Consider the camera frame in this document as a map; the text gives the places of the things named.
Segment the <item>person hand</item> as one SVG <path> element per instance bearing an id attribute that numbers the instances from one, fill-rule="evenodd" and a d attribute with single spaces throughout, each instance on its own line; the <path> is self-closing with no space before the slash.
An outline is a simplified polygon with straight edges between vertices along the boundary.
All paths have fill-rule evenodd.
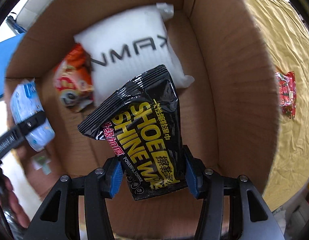
<path id="1" fill-rule="evenodd" d="M 9 207 L 14 213 L 14 217 L 17 219 L 18 224 L 22 226 L 23 228 L 28 228 L 30 224 L 30 220 L 28 215 L 25 213 L 23 207 L 20 205 L 19 200 L 14 192 L 14 188 L 11 184 L 11 181 L 7 176 L 2 175 L 0 177 L 0 184 L 4 182 L 5 184 L 5 200 L 9 202 Z"/>

